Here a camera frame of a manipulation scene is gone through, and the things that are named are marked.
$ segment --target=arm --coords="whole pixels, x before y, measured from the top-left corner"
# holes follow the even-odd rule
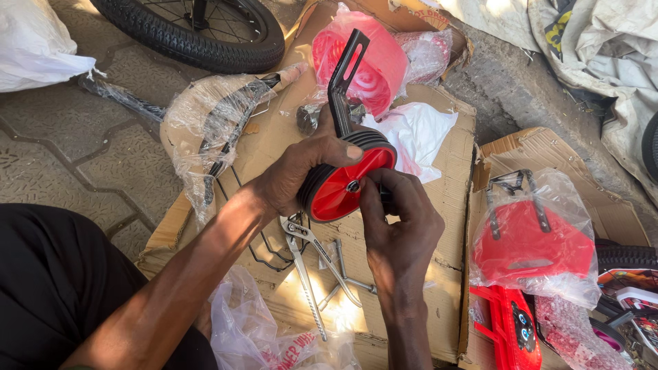
[[[385,207],[374,182],[393,193]],[[389,369],[432,369],[422,286],[445,224],[417,177],[378,169],[361,179],[367,258],[388,334]],[[399,215],[389,225],[386,214]]]
[[[363,151],[336,138],[323,109],[318,130],[243,186],[153,280],[110,315],[60,366],[160,369],[242,251],[275,216],[299,209],[295,195],[321,163],[358,163]]]

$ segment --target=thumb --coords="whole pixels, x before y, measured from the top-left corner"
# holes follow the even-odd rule
[[[361,215],[363,216],[363,226],[365,230],[376,230],[388,225],[384,221],[384,206],[382,199],[377,190],[374,181],[368,176],[361,178],[361,196],[359,199],[359,206],[361,207]]]
[[[315,153],[312,167],[326,163],[334,167],[348,167],[361,162],[363,150],[358,146],[331,136],[321,136],[309,140],[307,145],[312,146]]]

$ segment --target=training wheel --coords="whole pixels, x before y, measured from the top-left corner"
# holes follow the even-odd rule
[[[316,223],[330,223],[359,208],[359,181],[368,171],[395,167],[397,152],[377,131],[354,131],[341,139],[363,149],[363,159],[350,167],[319,165],[297,193],[297,200]]]

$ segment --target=hand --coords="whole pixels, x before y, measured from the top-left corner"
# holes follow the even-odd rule
[[[391,190],[391,209],[384,209],[375,182]],[[389,225],[384,218],[386,213],[399,215],[400,221]],[[377,291],[384,296],[422,302],[425,274],[445,223],[420,180],[389,169],[370,171],[361,179],[361,214],[368,264]]]
[[[329,105],[322,107],[313,135],[289,146],[265,172],[253,179],[254,191],[281,216],[290,216],[301,206],[297,191],[309,170],[322,163],[334,167],[356,165],[363,150],[336,137]]]

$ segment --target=black trousers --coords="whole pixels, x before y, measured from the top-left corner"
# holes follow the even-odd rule
[[[91,220],[0,205],[0,369],[56,369],[147,279]],[[190,327],[165,369],[217,369]]]

